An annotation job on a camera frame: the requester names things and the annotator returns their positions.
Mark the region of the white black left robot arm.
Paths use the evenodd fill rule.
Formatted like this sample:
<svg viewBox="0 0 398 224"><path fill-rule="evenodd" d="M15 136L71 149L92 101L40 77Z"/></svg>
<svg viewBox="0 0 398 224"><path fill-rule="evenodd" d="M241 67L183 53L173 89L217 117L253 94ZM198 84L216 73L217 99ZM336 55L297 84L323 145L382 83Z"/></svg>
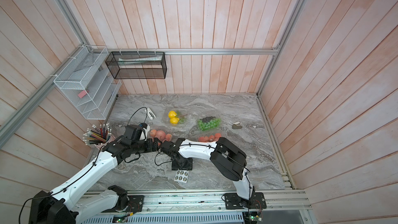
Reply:
<svg viewBox="0 0 398 224"><path fill-rule="evenodd" d="M149 134L149 127L129 125L124 135L102 146L95 159L73 177L50 192L41 191L30 199L30 224L80 224L109 209L131 211L127 191L119 186L108 187L90 199L81 197L106 173L131 155L158 151L161 141Z"/></svg>

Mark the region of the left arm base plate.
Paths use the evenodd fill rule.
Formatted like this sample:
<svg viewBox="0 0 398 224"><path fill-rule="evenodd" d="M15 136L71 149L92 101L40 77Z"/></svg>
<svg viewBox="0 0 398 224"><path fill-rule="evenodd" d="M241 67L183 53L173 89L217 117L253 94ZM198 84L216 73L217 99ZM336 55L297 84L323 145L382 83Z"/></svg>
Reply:
<svg viewBox="0 0 398 224"><path fill-rule="evenodd" d="M111 209L102 211L102 213L138 213L143 210L144 195L128 195L128 201L125 207L116 206Z"/></svg>

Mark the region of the clear box of grapes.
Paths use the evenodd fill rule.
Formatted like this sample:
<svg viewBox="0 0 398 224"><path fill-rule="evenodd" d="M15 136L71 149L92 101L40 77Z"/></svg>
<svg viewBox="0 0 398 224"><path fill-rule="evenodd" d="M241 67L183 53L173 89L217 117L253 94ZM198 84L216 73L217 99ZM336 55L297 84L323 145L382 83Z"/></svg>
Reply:
<svg viewBox="0 0 398 224"><path fill-rule="evenodd" d="M208 131L219 127L221 124L221 118L216 116L206 116L197 119L197 127L200 131Z"/></svg>

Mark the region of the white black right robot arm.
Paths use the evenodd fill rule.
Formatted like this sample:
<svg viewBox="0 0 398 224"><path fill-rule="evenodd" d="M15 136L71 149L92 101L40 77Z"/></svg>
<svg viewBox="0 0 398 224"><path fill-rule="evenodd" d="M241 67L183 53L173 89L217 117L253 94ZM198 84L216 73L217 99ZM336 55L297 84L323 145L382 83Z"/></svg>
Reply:
<svg viewBox="0 0 398 224"><path fill-rule="evenodd" d="M250 170L247 169L247 155L228 139L219 138L213 142L187 139L178 139L175 143L165 141L159 151L171 158L173 170L192 170L193 159L210 161L224 177L233 182L238 197L251 200L255 188L248 179Z"/></svg>

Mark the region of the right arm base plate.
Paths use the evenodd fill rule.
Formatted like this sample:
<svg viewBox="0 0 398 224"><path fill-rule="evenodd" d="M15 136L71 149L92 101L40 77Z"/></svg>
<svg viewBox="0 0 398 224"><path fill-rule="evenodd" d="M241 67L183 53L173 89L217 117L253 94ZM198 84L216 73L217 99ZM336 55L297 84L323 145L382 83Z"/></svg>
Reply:
<svg viewBox="0 0 398 224"><path fill-rule="evenodd" d="M225 202L226 209L266 209L264 194L254 192L249 200L239 197L236 193L224 194L221 199Z"/></svg>

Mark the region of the clear box of red apples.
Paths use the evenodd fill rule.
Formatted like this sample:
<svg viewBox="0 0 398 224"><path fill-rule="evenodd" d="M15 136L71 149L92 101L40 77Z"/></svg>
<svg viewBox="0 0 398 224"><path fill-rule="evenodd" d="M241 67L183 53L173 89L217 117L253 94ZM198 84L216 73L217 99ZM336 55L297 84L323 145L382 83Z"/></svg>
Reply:
<svg viewBox="0 0 398 224"><path fill-rule="evenodd" d="M200 136L198 141L202 143L207 143L207 142L216 142L222 137L221 133L215 133L214 135L204 135Z"/></svg>

